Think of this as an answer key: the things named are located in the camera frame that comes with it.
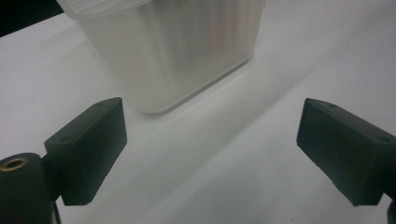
white table surface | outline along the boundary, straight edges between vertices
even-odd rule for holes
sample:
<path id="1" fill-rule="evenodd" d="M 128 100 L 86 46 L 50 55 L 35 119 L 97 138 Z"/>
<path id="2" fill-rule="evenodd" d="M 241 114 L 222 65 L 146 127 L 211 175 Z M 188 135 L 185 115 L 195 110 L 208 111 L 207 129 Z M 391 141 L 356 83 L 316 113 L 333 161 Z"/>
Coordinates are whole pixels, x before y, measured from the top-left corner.
<path id="1" fill-rule="evenodd" d="M 0 38 L 0 158 L 88 106 L 124 99 L 129 142 L 63 224 L 387 223 L 353 207 L 296 146 L 306 97 L 396 134 L 396 1 L 267 0 L 253 60 L 177 109 L 136 112 L 64 14 Z"/>

white container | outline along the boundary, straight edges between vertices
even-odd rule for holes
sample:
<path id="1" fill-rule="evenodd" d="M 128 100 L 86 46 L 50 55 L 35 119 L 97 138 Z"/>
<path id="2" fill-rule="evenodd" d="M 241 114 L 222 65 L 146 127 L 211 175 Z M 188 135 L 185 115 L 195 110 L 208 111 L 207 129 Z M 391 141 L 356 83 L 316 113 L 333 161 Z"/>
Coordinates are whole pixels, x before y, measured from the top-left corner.
<path id="1" fill-rule="evenodd" d="M 137 108 L 176 106 L 252 55 L 264 0 L 57 0 Z"/>

